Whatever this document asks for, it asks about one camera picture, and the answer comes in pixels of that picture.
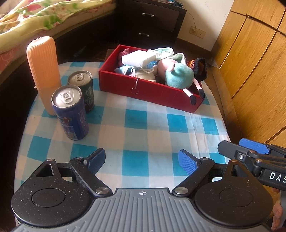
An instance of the hand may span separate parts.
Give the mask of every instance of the hand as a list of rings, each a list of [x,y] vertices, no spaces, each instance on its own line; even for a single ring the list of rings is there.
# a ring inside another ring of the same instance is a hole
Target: hand
[[[273,192],[279,193],[279,191],[280,190],[278,190],[278,189],[273,189]],[[277,227],[279,226],[280,217],[283,214],[283,208],[281,206],[281,200],[280,199],[275,203],[275,205],[273,207],[273,213],[274,213],[274,216],[272,218],[272,227],[271,227],[272,231],[276,230]]]

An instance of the blue and white tablecloth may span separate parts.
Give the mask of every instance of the blue and white tablecloth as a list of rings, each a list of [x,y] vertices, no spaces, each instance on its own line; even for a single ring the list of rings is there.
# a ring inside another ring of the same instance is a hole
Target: blue and white tablecloth
[[[89,133],[82,140],[68,139],[57,118],[47,114],[41,99],[36,97],[21,140],[14,191],[45,159],[68,162],[77,156],[86,157],[100,147],[106,151],[106,162],[96,176],[113,191],[118,187],[172,190],[187,176],[178,163],[180,149],[225,163],[217,146],[222,140],[229,141],[229,137],[216,101],[204,82],[206,99],[191,114],[100,91],[101,65],[59,65],[62,85],[78,70],[89,71],[93,76],[95,107],[87,114]]]

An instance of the red box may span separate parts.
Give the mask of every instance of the red box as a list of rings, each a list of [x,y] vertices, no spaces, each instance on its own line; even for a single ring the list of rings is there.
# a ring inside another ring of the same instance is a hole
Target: red box
[[[191,85],[189,91],[195,95],[197,100],[196,105],[191,105],[190,98],[180,89],[143,79],[138,80],[138,94],[131,93],[131,89],[135,87],[137,78],[114,72],[114,69],[118,68],[118,55],[125,48],[129,48],[129,52],[136,50],[147,51],[141,48],[118,45],[99,69],[99,88],[101,91],[149,101],[190,113],[194,113],[201,105],[203,99],[200,98],[194,84]]]

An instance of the wall socket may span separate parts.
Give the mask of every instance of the wall socket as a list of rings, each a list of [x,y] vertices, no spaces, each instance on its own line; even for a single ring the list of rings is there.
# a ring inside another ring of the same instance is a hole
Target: wall socket
[[[195,35],[197,37],[200,37],[200,38],[204,38],[204,35],[206,34],[205,31],[202,31],[202,30],[195,28],[193,26],[191,26],[189,33],[192,35]]]

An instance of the ribbed container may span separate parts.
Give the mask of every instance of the ribbed container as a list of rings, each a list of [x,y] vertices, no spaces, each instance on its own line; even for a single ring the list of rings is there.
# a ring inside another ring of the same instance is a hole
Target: ribbed container
[[[61,78],[57,65],[55,41],[44,36],[33,40],[27,47],[29,66],[46,111],[55,115],[51,97],[54,91],[61,87]]]

